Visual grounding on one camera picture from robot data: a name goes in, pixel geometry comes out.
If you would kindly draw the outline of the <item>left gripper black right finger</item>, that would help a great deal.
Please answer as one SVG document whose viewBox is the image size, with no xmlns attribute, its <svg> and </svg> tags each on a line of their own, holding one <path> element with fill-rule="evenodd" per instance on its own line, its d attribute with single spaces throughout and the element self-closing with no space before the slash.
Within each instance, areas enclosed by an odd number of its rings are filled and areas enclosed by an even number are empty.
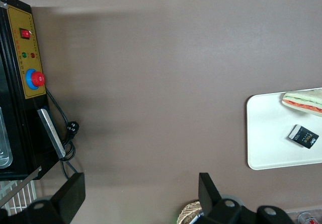
<svg viewBox="0 0 322 224">
<path fill-rule="evenodd" d="M 208 173 L 199 174 L 198 198 L 204 213 L 198 223 L 293 223 L 278 207 L 262 205 L 253 212 L 231 198 L 221 197 Z"/>
</svg>

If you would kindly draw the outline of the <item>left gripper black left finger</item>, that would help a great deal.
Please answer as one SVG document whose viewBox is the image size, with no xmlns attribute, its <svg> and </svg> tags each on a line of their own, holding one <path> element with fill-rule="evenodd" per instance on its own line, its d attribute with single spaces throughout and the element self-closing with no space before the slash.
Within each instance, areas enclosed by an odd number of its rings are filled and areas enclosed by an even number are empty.
<svg viewBox="0 0 322 224">
<path fill-rule="evenodd" d="M 1 209 L 1 223 L 71 223 L 85 198 L 85 175 L 74 173 L 50 199 L 37 200 L 11 216 Z"/>
</svg>

